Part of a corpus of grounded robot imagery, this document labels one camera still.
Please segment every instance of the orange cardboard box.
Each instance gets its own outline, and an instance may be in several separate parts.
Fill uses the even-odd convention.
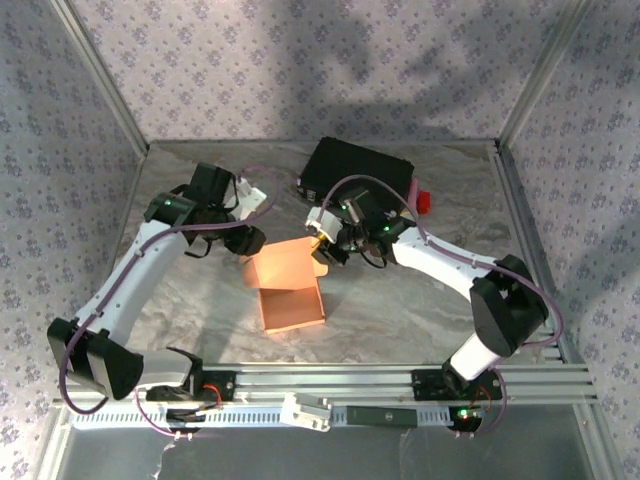
[[[249,257],[243,276],[258,288],[260,314],[267,333],[324,323],[318,278],[328,267],[311,256],[313,237],[272,243]]]

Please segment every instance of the marble floor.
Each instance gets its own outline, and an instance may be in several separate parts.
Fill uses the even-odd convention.
[[[265,165],[280,180],[280,202],[256,222],[268,242],[306,235],[310,205],[295,186],[313,144],[153,144],[119,248],[135,236],[149,202],[187,183],[198,162],[239,172]],[[423,224],[433,234],[481,254],[520,255],[509,213],[484,148],[442,145],[370,146],[416,167],[421,189],[432,195]],[[273,194],[264,174],[249,180]],[[180,258],[160,282],[132,332],[128,347],[183,348],[216,362],[435,363],[446,360],[473,330],[466,300],[430,277],[403,267],[385,270],[352,258],[333,267],[320,286],[326,324],[280,334],[262,329],[257,292],[243,284],[238,258],[222,246],[205,259]],[[384,295],[373,292],[386,292]],[[537,361],[531,356],[512,359]]]

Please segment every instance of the black case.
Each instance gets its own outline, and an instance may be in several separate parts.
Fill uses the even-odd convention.
[[[413,165],[407,160],[336,138],[324,137],[298,178],[298,192],[303,198],[320,203],[340,179],[355,174],[370,175],[382,180],[403,198],[407,198],[413,176]],[[367,180],[354,180],[342,185],[332,196],[329,205],[337,205],[342,195],[357,186],[366,187],[385,211],[402,210],[401,202],[393,194],[384,187]]]

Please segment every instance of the wall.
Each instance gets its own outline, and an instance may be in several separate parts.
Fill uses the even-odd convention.
[[[568,335],[640,478],[640,7],[597,2],[513,147]]]
[[[0,477],[33,467],[45,331],[96,289],[137,159],[46,1],[0,2]]]
[[[148,141],[493,138],[560,0],[75,0]]]

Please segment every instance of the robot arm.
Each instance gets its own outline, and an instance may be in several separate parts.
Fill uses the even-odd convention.
[[[309,213],[306,225],[314,228],[320,239],[316,257],[344,265],[350,254],[368,253],[385,265],[389,262],[419,270],[471,303],[475,332],[442,369],[442,381],[453,393],[461,394],[493,364],[513,355],[548,317],[535,292],[512,278],[476,266],[476,262],[497,265],[531,281],[522,260],[512,255],[502,260],[476,255],[433,236],[425,245],[413,221],[388,217],[364,188],[345,195],[340,204],[344,219],[325,211],[318,220],[318,207]],[[464,257],[470,264],[442,250]]]
[[[229,182],[234,182],[235,195],[223,204]],[[73,320],[56,318],[47,336],[58,365],[62,368],[65,350],[74,333],[89,318],[97,318],[88,326],[70,356],[69,378],[120,400],[136,387],[175,387],[190,390],[193,396],[200,387],[201,361],[186,352],[166,349],[136,352],[125,348],[135,321],[165,273],[182,254],[187,253],[198,235],[209,244],[222,240],[225,247],[238,255],[253,255],[264,244],[264,234],[255,227],[238,226],[219,230],[169,233],[153,243],[144,253],[140,250],[148,240],[172,227],[228,223],[243,220],[255,211],[266,195],[252,188],[244,179],[207,164],[199,164],[189,185],[171,193],[158,195],[145,213],[131,247],[89,302],[80,308]],[[129,269],[130,261],[139,256]],[[109,302],[98,312],[99,304],[118,282]]]

